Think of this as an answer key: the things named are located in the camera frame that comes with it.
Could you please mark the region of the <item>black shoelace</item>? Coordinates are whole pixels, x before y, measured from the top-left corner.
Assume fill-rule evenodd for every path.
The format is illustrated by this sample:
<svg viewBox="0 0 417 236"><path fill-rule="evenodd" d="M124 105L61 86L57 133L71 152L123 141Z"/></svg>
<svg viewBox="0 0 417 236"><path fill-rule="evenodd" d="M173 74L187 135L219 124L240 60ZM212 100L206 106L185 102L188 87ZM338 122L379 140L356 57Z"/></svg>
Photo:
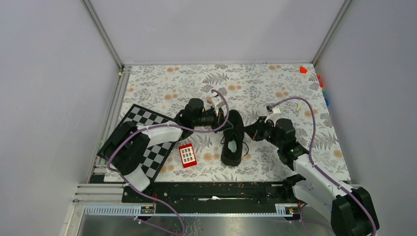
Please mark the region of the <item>black shoelace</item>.
<svg viewBox="0 0 417 236"><path fill-rule="evenodd" d="M241 157L246 156L249 153L249 147L244 141L245 133L239 132L223 132L223 138L221 144L223 145L222 157Z"/></svg>

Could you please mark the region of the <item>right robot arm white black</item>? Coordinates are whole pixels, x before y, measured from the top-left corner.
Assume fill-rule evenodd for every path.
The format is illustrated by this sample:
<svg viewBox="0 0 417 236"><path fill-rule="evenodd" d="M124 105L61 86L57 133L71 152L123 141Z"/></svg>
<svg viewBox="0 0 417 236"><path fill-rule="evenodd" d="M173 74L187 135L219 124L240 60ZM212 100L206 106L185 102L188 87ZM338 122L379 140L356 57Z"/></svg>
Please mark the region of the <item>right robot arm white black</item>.
<svg viewBox="0 0 417 236"><path fill-rule="evenodd" d="M273 122L259 117L244 130L252 140L265 140L277 147L280 161L296 173L284 181L284 200L301 200L314 208L330 222L337 236L376 235L380 225L370 193L337 179L316 164L312 152L297 141L291 120Z"/></svg>

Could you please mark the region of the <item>black sneaker shoe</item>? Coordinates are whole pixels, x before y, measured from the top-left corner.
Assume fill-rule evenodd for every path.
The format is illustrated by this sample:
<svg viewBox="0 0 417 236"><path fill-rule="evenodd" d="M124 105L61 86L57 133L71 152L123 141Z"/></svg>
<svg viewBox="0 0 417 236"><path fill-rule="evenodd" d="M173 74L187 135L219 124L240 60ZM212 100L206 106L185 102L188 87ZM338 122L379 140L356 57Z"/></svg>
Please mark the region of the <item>black sneaker shoe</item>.
<svg viewBox="0 0 417 236"><path fill-rule="evenodd" d="M233 128L223 132L221 162L224 165L235 167L241 163L244 139L244 124L239 111L230 110L229 122Z"/></svg>

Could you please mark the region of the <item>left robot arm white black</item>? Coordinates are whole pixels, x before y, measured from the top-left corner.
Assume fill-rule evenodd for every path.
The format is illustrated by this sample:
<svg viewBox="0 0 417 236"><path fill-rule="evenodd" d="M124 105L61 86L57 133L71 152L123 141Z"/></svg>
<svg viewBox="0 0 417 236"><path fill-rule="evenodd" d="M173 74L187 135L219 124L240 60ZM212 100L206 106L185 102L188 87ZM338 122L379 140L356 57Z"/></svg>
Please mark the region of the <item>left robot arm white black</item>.
<svg viewBox="0 0 417 236"><path fill-rule="evenodd" d="M147 202L153 190L140 162L146 150L155 145L182 141L197 133L197 127L209 126L209 132L223 131L229 113L229 104L222 95L213 97L211 108L206 111L201 99L192 98L172 120L165 123L139 126L131 121L124 122L111 133L97 155L108 161L109 170L124 178L140 202Z"/></svg>

